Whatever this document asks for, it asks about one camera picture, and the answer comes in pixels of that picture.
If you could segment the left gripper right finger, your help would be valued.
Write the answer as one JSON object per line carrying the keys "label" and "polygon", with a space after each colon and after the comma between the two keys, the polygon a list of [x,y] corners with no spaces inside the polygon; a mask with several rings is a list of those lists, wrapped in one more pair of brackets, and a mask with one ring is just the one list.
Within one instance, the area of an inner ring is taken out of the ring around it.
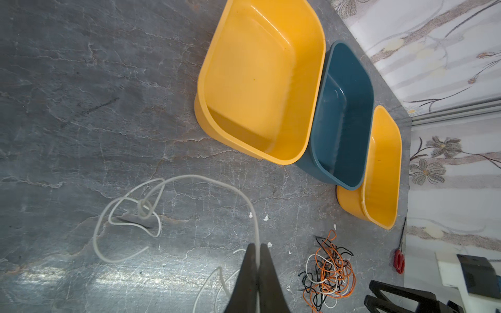
{"label": "left gripper right finger", "polygon": [[270,250],[265,244],[260,246],[260,267],[258,270],[258,290],[260,312],[290,313],[284,294],[271,259]]}

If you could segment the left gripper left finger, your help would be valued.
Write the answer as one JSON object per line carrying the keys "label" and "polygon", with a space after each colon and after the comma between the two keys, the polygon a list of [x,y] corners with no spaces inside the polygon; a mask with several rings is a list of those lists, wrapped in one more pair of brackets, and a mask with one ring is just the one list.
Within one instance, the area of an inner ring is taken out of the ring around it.
{"label": "left gripper left finger", "polygon": [[257,250],[249,244],[244,255],[236,285],[224,313],[255,313],[257,311],[258,266]]}

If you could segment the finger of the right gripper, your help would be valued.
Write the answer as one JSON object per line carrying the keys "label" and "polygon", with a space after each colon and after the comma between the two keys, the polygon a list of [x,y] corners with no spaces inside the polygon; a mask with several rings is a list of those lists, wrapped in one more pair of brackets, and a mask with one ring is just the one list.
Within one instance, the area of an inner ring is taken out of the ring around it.
{"label": "finger of the right gripper", "polygon": [[364,305],[369,312],[411,313],[411,312],[450,312],[450,307],[439,301],[418,301],[416,310],[408,310],[390,301],[366,296]]}
{"label": "finger of the right gripper", "polygon": [[370,282],[369,289],[374,293],[374,295],[377,298],[383,299],[385,301],[390,301],[390,299],[386,296],[386,293],[393,294],[399,297],[404,297],[406,299],[410,299],[419,303],[425,303],[437,300],[437,297],[434,295],[434,293],[431,292],[405,288],[402,286],[394,286],[376,280],[372,280]]}

